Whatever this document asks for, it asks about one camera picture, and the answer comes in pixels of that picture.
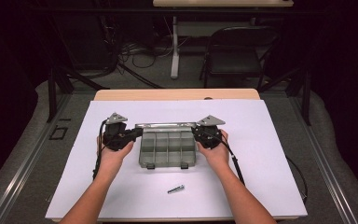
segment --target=hand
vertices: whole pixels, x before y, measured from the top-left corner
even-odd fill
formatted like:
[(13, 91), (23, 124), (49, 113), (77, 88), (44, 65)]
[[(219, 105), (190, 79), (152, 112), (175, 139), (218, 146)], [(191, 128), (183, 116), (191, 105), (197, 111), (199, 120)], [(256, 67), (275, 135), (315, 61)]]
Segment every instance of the hand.
[[(228, 140), (228, 134), (223, 130), (220, 131), (223, 135), (222, 140), (226, 143)], [(197, 146), (199, 148), (199, 152), (205, 156), (207, 162), (215, 171), (220, 169), (222, 166), (228, 166), (228, 149), (222, 143), (212, 149), (206, 149), (200, 142), (197, 142)]]
[[(100, 138), (97, 137), (97, 151)], [(123, 163), (124, 158), (131, 152), (133, 147), (133, 141), (130, 141), (126, 146), (124, 146), (120, 151), (114, 151), (102, 145), (102, 155), (101, 155), (101, 164), (98, 171), (98, 176), (105, 176), (108, 178), (113, 178), (118, 173), (121, 164)]]

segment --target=desk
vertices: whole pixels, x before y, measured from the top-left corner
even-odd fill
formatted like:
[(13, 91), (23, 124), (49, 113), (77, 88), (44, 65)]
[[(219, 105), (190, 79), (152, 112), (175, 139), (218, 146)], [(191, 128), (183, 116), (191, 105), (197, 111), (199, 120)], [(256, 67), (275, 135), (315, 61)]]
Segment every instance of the desk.
[[(154, 0), (153, 6), (155, 7), (291, 7), (293, 5), (292, 0)], [(198, 27), (205, 26), (204, 23), (195, 24), (194, 29), (189, 29), (189, 32), (182, 32), (183, 35), (192, 33), (193, 35), (201, 36), (205, 32), (196, 33)], [(218, 24), (213, 29), (209, 29), (209, 33), (213, 33), (218, 29), (222, 29), (228, 26), (244, 26), (241, 22), (223, 23)], [(172, 23), (172, 35), (173, 35), (173, 56), (172, 56), (172, 69), (171, 78), (176, 79), (179, 76), (179, 50), (178, 50), (178, 36), (181, 32), (178, 32), (180, 24), (176, 17), (173, 17)]]
[[(214, 100), (199, 100), (205, 97)], [(91, 183), (95, 136), (101, 121), (113, 112), (126, 116), (128, 127), (142, 122), (197, 121), (209, 114), (223, 119), (227, 124), (221, 128), (229, 133), (247, 188), (277, 219), (307, 215), (269, 112), (256, 91), (206, 89), (99, 91), (90, 102), (46, 218), (60, 220)], [(232, 219), (223, 188), (200, 153), (188, 170), (146, 170), (138, 163), (140, 142), (124, 160), (100, 221)], [(167, 194), (180, 184), (186, 186), (184, 191)]]

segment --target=chair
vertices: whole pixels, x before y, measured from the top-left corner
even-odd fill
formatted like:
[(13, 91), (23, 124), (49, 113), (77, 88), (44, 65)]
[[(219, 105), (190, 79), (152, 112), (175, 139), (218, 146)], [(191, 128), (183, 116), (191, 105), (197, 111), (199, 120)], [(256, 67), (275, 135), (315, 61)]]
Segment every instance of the chair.
[(268, 26), (228, 27), (216, 31), (206, 48), (200, 79), (204, 88), (209, 77), (259, 77), (257, 89), (264, 78), (263, 64), (279, 34)]

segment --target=person's right hand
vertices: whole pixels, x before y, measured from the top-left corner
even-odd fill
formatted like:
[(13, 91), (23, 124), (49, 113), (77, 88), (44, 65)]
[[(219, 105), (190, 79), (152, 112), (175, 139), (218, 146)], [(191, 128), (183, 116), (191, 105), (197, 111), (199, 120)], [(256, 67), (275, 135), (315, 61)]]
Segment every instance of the person's right hand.
[[(220, 131), (223, 135), (222, 140), (226, 143), (228, 141), (228, 134), (223, 130)], [(228, 166), (228, 149), (222, 143), (212, 149), (203, 147), (200, 142), (197, 142), (197, 146), (199, 148), (199, 152), (205, 156), (207, 162), (215, 171), (220, 169), (222, 166)]]

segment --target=white paper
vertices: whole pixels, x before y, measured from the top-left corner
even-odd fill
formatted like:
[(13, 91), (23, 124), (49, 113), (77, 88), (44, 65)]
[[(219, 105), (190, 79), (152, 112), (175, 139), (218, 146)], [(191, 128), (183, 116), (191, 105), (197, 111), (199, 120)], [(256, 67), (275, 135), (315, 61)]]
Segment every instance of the white paper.
[[(93, 101), (79, 130), (46, 218), (62, 218), (92, 181), (101, 123), (117, 112), (136, 123), (195, 122), (213, 115), (241, 167), (246, 187), (274, 217), (307, 215), (281, 143), (262, 100)], [(100, 219), (230, 218), (226, 195), (207, 161), (197, 152), (188, 170), (147, 170), (139, 165), (141, 138), (114, 180)], [(169, 189), (186, 189), (168, 194)]]

